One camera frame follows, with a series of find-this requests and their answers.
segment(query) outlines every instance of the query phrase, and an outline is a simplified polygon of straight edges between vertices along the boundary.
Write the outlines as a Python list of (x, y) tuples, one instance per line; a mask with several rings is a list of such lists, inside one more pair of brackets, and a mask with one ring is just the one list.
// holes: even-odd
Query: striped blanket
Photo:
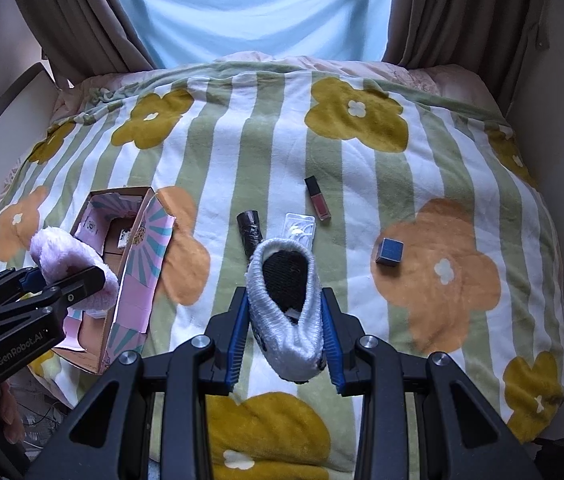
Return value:
[[(286, 213), (313, 214), (308, 175), (331, 209), (313, 251), (342, 310), (398, 351), (449, 352), (515, 435), (533, 439), (564, 400), (556, 234), (508, 124), (469, 105), (273, 63), (92, 92), (1, 201), (0, 270), (32, 265), (34, 232), (70, 229), (90, 190), (153, 186), (177, 230), (143, 354), (166, 352), (244, 283), (236, 215), (256, 209), (264, 236), (280, 235)], [(381, 237), (404, 243), (398, 268), (374, 263)], [(93, 381), (53, 354), (31, 369), (70, 405)], [(361, 399), (339, 397), (328, 371), (281, 380), (251, 336), (235, 392), (209, 397), (207, 414), (216, 478), (351, 478)], [(158, 399), (154, 458), (160, 415)]]

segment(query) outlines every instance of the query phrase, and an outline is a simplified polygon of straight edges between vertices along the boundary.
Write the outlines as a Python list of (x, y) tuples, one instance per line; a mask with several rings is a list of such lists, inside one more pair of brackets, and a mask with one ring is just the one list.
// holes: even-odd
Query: bed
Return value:
[[(314, 174), (332, 214), (319, 276), (367, 333), (449, 352), (521, 442), (564, 400), (555, 229), (475, 74), (239, 53), (96, 76), (60, 92), (50, 122), (0, 196), (0, 270), (32, 265), (34, 232), (69, 229), (91, 189), (153, 186), (177, 228), (144, 356), (202, 333), (243, 284), (235, 216), (257, 209), (278, 235), (287, 212), (312, 214)], [(398, 272), (372, 261), (380, 237), (404, 242)], [(52, 352), (30, 368), (68, 406), (95, 380)], [(361, 399), (337, 396), (327, 372), (281, 380), (252, 336), (235, 392), (207, 414), (216, 478), (351, 478)], [(152, 458), (160, 415), (158, 399)]]

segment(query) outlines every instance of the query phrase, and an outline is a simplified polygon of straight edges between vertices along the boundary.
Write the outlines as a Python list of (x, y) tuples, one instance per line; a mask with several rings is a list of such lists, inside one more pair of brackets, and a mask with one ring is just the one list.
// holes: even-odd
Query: pink lip gloss tube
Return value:
[(318, 186), (318, 181), (314, 176), (309, 176), (304, 179), (306, 183), (306, 189), (309, 190), (309, 195), (311, 196), (311, 202), (313, 202), (313, 207), (315, 212), (318, 214), (320, 220), (328, 220), (331, 218), (331, 211), (329, 211), (329, 206), (326, 205), (326, 200), (324, 200), (324, 195), (322, 195), (321, 190)]

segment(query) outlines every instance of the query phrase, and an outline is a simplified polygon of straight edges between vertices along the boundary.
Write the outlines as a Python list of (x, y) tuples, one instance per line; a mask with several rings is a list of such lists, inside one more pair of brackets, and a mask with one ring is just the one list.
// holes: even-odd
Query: black cylindrical object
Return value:
[(259, 215), (257, 211), (244, 211), (244, 213), (237, 215), (237, 221), (244, 254), (250, 260), (255, 248), (262, 241), (262, 231), (259, 230)]

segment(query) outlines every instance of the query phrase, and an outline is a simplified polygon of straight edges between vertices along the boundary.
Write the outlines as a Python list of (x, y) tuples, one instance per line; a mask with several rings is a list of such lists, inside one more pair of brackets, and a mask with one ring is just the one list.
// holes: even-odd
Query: clear plastic package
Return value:
[(281, 236), (296, 240), (311, 251), (315, 236), (315, 216), (287, 213)]

